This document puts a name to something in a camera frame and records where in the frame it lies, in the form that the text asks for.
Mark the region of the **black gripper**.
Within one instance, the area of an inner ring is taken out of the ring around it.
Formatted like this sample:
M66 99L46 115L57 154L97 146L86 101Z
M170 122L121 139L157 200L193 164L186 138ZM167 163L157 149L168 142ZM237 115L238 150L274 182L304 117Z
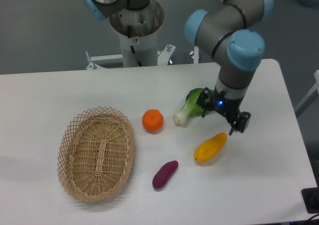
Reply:
M215 89L212 91L205 87L199 94L196 104L201 108L201 117L205 117L207 113L216 111L226 118L227 122L231 124L229 136L233 132L243 133L249 125L251 113L241 112L239 107L244 97L232 99L226 97L226 92L220 92Z

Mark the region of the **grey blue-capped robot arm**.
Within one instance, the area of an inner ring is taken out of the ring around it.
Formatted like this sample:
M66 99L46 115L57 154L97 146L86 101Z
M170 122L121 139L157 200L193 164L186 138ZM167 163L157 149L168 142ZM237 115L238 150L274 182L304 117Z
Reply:
M260 65L265 43L249 27L267 17L274 0L222 0L216 13L199 9L184 26L185 37L220 65L213 91L204 89L197 104L205 115L215 111L226 118L231 131L244 132L250 113L241 102ZM154 35L163 24L164 12L155 0L83 0L97 20L108 18L122 39L125 67L157 65Z

